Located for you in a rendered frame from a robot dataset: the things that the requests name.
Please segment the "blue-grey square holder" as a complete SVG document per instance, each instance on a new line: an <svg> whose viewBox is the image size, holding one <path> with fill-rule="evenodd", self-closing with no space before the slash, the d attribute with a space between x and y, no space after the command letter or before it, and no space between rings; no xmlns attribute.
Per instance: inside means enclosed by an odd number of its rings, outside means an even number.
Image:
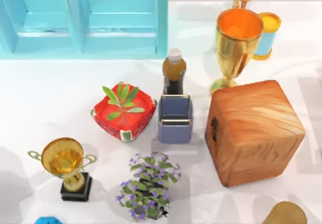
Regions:
<svg viewBox="0 0 322 224"><path fill-rule="evenodd" d="M189 95L162 95L158 103L158 140L189 143L193 129L193 104Z"/></svg>

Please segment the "gold trophy on black base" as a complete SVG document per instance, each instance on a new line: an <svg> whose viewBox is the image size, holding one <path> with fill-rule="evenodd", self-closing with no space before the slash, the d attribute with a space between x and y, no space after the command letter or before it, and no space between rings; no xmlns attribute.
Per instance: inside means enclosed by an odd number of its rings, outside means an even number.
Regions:
<svg viewBox="0 0 322 224"><path fill-rule="evenodd" d="M84 168L97 161L95 155L85 155L82 145L73 138L62 137L51 141L42 151L28 151L28 156L39 160L44 169L63 180L60 189L64 201L87 202L92 177Z"/></svg>

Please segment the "blue object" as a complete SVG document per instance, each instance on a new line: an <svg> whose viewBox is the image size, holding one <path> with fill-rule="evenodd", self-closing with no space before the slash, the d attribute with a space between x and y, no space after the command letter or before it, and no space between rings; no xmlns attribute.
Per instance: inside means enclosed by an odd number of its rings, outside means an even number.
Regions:
<svg viewBox="0 0 322 224"><path fill-rule="evenodd" d="M64 224L54 216L39 217L34 224Z"/></svg>

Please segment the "brown bottle with white cap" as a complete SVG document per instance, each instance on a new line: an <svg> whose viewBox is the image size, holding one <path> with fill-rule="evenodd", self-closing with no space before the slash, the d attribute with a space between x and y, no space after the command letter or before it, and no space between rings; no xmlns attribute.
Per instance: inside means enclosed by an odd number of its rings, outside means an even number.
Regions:
<svg viewBox="0 0 322 224"><path fill-rule="evenodd" d="M171 48L163 61L164 95L182 95L183 79L186 72L186 62L178 48Z"/></svg>

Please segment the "red square plant pot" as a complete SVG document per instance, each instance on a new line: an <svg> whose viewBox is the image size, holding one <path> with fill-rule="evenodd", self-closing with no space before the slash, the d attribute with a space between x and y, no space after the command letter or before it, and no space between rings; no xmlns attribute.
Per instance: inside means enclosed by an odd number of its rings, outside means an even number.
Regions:
<svg viewBox="0 0 322 224"><path fill-rule="evenodd" d="M123 142L135 140L152 119L157 101L139 87L124 82L102 89L105 97L91 110L92 118L115 138Z"/></svg>

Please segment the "light blue rack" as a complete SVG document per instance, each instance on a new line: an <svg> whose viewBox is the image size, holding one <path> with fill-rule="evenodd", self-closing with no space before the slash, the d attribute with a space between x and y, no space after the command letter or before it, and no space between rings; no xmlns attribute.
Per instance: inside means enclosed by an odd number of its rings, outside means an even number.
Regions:
<svg viewBox="0 0 322 224"><path fill-rule="evenodd" d="M0 0L0 59L155 59L168 0Z"/></svg>

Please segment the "wooden box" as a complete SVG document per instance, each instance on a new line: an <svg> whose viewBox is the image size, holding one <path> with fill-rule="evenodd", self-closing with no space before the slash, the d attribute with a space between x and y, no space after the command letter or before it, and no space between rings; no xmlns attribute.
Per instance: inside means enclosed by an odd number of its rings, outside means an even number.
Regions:
<svg viewBox="0 0 322 224"><path fill-rule="evenodd" d="M275 80L212 94L205 139L225 187L281 175L304 136L303 125Z"/></svg>

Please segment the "round tan object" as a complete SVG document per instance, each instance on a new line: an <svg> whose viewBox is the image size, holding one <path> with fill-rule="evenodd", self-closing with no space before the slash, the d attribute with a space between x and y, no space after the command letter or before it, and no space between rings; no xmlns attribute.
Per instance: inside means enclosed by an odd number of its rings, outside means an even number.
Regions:
<svg viewBox="0 0 322 224"><path fill-rule="evenodd" d="M307 217L297 204L281 201L274 205L262 224L307 224Z"/></svg>

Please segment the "yellow and light blue can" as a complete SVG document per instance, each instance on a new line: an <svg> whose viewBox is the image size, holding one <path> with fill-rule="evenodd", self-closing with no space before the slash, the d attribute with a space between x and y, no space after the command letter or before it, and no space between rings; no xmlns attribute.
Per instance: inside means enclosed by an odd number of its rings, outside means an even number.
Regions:
<svg viewBox="0 0 322 224"><path fill-rule="evenodd" d="M272 45L280 28L281 19L274 13L259 13L259 16L263 21L264 30L253 59L266 60L271 55Z"/></svg>

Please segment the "tall gold trophy cup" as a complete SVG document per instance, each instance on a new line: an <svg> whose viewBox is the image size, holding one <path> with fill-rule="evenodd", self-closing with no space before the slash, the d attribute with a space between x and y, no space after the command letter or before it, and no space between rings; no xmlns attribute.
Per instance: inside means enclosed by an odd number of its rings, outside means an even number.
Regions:
<svg viewBox="0 0 322 224"><path fill-rule="evenodd" d="M262 19L253 11L233 8L218 15L215 52L222 77L213 82L210 93L236 86L234 79L253 57L263 30Z"/></svg>

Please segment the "purple flower plant pot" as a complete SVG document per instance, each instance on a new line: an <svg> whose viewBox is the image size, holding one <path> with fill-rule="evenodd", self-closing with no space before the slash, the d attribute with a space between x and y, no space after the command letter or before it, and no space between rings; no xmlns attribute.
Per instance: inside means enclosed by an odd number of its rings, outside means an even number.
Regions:
<svg viewBox="0 0 322 224"><path fill-rule="evenodd" d="M129 168L135 179L121 183L116 201L128 208L134 221L167 217L172 202L169 187L181 178L180 165L170 163L162 152L151 152L137 153L130 159Z"/></svg>

